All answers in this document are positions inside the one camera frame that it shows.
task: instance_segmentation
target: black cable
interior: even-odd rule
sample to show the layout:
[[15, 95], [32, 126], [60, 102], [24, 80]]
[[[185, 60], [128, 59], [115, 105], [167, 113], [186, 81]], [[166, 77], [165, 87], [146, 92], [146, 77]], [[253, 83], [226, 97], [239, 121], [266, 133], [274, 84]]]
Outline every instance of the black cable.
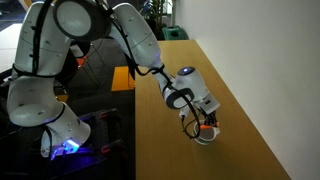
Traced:
[[14, 134], [17, 134], [18, 132], [20, 132], [21, 130], [23, 130], [23, 127], [20, 127], [20, 129], [16, 130], [16, 131], [12, 131], [6, 135], [3, 135], [0, 137], [0, 141], [4, 140], [5, 138], [11, 136], [11, 135], [14, 135]]
[[39, 69], [39, 57], [40, 57], [40, 43], [41, 43], [41, 31], [44, 24], [44, 21], [46, 19], [46, 14], [51, 6], [53, 0], [46, 0], [44, 4], [42, 5], [36, 26], [33, 26], [32, 29], [34, 30], [34, 36], [33, 36], [33, 54], [30, 55], [33, 58], [32, 62], [32, 73], [36, 75], [38, 73]]
[[149, 74], [151, 71], [156, 70], [157, 68], [150, 68], [146, 73], [142, 73], [142, 72], [140, 71], [140, 69], [139, 69], [139, 67], [138, 67], [138, 64], [136, 63], [135, 58], [134, 58], [134, 56], [133, 56], [133, 54], [132, 54], [132, 51], [131, 51], [131, 49], [130, 49], [129, 42], [128, 42], [128, 40], [127, 40], [127, 35], [124, 33], [124, 30], [123, 30], [122, 26], [119, 25], [119, 24], [117, 24], [117, 22], [116, 22], [115, 19], [112, 19], [112, 20], [111, 20], [111, 23], [116, 27], [116, 29], [119, 31], [120, 35], [122, 36], [122, 38], [123, 38], [123, 40], [124, 40], [124, 42], [125, 42], [125, 44], [126, 44], [126, 46], [127, 46], [127, 48], [128, 48], [129, 55], [130, 55], [130, 59], [132, 60], [132, 63], [133, 63], [133, 65], [134, 65], [134, 68], [135, 68], [135, 70], [137, 71], [137, 73], [138, 73], [140, 76], [145, 76], [145, 75]]

